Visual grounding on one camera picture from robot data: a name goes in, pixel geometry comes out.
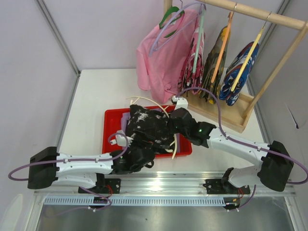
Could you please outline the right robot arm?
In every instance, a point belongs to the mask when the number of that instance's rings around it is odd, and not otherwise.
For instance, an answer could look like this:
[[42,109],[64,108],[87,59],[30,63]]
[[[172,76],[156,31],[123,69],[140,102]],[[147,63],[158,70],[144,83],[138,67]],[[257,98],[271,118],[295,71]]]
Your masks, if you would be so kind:
[[250,167],[228,168],[221,180],[224,187],[240,188],[262,183],[271,190],[284,191],[294,164],[288,160],[289,153],[282,143],[274,141],[266,144],[239,137],[227,138],[215,125],[197,122],[184,108],[171,112],[168,126],[193,145],[221,150],[252,164]]

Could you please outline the cream hanger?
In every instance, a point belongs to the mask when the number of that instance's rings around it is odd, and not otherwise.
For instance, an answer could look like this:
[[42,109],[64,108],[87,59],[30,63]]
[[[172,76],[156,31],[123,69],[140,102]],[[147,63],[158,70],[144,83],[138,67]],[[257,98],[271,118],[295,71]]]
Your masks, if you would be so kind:
[[[155,102],[155,101],[153,101],[153,100],[151,100],[149,98],[142,97],[142,96],[130,96],[127,99],[130,99],[130,105],[135,104],[139,99],[144,99],[144,100],[147,100],[149,102],[152,102],[156,106],[158,106],[166,114],[167,117],[169,117],[168,112],[166,111],[167,107],[164,108],[159,103],[157,103],[157,102]],[[176,153],[177,153],[177,149],[178,149],[177,141],[178,141],[177,135],[174,134],[174,141],[170,144],[170,145],[174,145],[174,149],[173,149],[172,157],[171,157],[172,160],[176,157]]]

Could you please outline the purple trousers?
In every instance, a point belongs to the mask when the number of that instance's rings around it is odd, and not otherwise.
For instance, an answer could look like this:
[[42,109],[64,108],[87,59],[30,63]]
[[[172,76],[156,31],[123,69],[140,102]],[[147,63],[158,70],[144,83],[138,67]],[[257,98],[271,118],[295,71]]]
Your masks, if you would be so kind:
[[130,106],[129,115],[123,114],[121,123],[125,127],[122,129],[125,135],[131,138],[138,136],[136,131],[144,132],[149,139],[153,138],[154,149],[159,154],[164,154],[165,150],[173,151],[174,134],[167,130],[168,117],[160,108],[149,109],[136,104]]

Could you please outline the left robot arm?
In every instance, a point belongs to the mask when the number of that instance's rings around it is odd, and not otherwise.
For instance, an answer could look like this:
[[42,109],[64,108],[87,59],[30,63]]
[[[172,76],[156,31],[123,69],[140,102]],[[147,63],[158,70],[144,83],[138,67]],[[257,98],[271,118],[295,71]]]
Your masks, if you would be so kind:
[[48,147],[30,159],[27,187],[45,189],[52,185],[78,186],[86,189],[101,187],[106,175],[126,175],[152,168],[154,143],[146,139],[128,137],[123,131],[108,138],[121,150],[92,156],[74,156]]

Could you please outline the black floral garment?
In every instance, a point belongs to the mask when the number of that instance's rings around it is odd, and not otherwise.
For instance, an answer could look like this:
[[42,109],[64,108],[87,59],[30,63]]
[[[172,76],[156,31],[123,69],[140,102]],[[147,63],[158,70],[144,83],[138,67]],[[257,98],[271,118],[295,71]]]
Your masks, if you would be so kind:
[[159,108],[150,110],[140,105],[131,105],[125,130],[125,135],[133,139],[130,147],[149,147],[155,154],[173,152],[174,134],[170,132],[167,124],[168,116]]

